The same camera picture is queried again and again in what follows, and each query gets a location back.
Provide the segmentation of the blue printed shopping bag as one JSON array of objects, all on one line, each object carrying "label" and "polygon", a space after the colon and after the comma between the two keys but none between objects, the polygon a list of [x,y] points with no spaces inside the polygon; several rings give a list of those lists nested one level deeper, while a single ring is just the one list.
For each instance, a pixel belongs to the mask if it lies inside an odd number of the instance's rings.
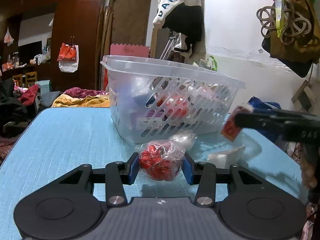
[{"label": "blue printed shopping bag", "polygon": [[[254,109],[257,109],[261,112],[266,111],[266,110],[281,109],[281,106],[279,103],[277,103],[277,102],[263,102],[255,96],[251,97],[249,99],[248,103]],[[263,130],[258,130],[258,132],[273,143],[275,143],[279,137],[279,134],[276,132],[268,132],[268,131],[263,131]]]}]

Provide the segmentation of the white hanging cap bag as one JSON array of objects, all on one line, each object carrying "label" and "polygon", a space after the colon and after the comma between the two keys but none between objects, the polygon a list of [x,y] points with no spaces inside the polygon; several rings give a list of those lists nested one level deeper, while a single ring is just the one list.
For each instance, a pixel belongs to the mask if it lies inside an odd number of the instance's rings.
[{"label": "white hanging cap bag", "polygon": [[186,63],[204,59],[204,0],[158,0],[153,27],[178,33],[174,51],[181,53]]}]

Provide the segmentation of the green white tote bag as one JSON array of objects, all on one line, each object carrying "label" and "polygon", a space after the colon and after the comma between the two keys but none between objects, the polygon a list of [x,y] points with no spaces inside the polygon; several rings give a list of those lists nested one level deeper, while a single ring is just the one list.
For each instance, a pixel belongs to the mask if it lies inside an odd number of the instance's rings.
[{"label": "green white tote bag", "polygon": [[217,61],[213,56],[209,56],[206,60],[200,59],[200,67],[217,72]]}]

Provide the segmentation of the orange white hanging bag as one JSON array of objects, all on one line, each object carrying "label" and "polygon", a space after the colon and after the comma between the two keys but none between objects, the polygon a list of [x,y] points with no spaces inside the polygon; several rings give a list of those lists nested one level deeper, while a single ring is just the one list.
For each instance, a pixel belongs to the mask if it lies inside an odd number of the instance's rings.
[{"label": "orange white hanging bag", "polygon": [[57,58],[59,69],[64,73],[74,73],[79,65],[79,46],[62,43]]}]

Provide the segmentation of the small clear plastic bag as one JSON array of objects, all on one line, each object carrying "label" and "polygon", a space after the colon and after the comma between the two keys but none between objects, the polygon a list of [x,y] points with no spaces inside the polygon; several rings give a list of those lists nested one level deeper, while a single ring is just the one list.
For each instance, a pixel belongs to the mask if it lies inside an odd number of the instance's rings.
[{"label": "small clear plastic bag", "polygon": [[188,151],[194,146],[197,134],[192,129],[182,129],[168,139],[180,144]]}]

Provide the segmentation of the yellow blanket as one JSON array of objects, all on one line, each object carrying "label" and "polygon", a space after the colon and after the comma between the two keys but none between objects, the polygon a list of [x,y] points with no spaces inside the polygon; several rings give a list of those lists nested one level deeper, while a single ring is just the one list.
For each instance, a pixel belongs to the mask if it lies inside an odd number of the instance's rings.
[{"label": "yellow blanket", "polygon": [[93,107],[93,108],[109,108],[110,99],[108,95],[86,96],[85,98],[73,98],[66,94],[57,97],[52,107]]}]

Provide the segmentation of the small red packet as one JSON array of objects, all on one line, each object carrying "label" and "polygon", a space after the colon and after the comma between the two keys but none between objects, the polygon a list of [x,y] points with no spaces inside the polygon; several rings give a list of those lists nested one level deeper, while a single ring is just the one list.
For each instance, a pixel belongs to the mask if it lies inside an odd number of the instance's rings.
[{"label": "small red packet", "polygon": [[242,130],[242,128],[236,126],[235,116],[238,113],[252,113],[252,112],[253,112],[253,107],[248,103],[235,107],[235,109],[232,111],[227,121],[223,125],[220,134],[224,138],[233,142]]}]

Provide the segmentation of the pink foam floor mat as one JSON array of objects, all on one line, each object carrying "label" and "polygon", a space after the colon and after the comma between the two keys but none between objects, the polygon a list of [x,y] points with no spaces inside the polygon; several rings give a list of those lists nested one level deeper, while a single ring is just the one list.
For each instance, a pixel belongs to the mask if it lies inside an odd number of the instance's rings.
[{"label": "pink foam floor mat", "polygon": [[118,56],[149,57],[149,47],[135,44],[111,44],[110,54]]}]

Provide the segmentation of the white plastic laundry basket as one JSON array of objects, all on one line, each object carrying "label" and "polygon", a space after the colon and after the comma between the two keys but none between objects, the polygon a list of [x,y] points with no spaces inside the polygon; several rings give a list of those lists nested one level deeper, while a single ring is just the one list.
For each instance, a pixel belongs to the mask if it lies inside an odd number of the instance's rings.
[{"label": "white plastic laundry basket", "polygon": [[217,132],[245,83],[206,68],[134,56],[107,55],[111,118],[134,144],[167,139],[182,129]]}]

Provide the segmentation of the dark red wooden wardrobe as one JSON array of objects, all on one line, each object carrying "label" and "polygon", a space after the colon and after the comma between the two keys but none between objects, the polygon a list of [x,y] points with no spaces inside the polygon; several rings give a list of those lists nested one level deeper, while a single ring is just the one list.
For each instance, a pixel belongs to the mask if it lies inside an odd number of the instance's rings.
[{"label": "dark red wooden wardrobe", "polygon": [[[1,0],[1,36],[8,31],[14,43],[1,43],[1,64],[18,47],[22,20],[54,13],[51,62],[38,67],[38,77],[49,79],[54,90],[72,87],[95,89],[98,86],[98,29],[105,0]],[[58,67],[61,44],[73,42],[79,47],[79,65],[74,73],[64,73]]]}]

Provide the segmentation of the red items plastic bag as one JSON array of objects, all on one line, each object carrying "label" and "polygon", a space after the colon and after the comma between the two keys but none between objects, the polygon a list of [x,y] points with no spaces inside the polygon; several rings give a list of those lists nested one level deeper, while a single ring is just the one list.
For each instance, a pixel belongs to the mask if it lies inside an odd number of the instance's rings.
[{"label": "red items plastic bag", "polygon": [[139,169],[155,181],[173,181],[178,176],[186,149],[173,140],[153,140],[136,147]]}]

